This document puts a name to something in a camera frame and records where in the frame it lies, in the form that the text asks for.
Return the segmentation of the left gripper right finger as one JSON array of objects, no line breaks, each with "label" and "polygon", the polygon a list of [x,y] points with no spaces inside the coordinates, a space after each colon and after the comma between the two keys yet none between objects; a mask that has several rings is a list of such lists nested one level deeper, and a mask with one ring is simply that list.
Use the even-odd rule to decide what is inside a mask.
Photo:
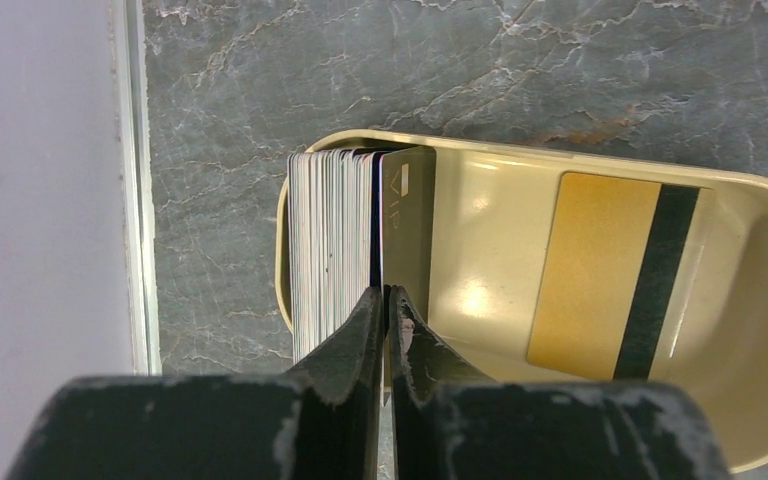
[{"label": "left gripper right finger", "polygon": [[662,383],[490,379],[389,291],[401,479],[727,479],[711,427]]}]

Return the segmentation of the black VIP card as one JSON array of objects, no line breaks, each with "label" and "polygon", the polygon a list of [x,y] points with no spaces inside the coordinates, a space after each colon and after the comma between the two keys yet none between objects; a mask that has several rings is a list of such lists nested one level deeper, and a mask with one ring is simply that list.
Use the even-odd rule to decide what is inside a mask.
[{"label": "black VIP card", "polygon": [[428,316],[436,152],[412,147],[384,154],[377,172],[380,272]]}]

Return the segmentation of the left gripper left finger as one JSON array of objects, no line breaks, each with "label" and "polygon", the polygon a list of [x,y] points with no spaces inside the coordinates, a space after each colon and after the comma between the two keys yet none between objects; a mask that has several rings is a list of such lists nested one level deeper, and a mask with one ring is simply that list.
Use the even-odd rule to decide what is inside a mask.
[{"label": "left gripper left finger", "polygon": [[74,379],[44,406],[11,479],[373,479],[383,300],[277,375]]}]

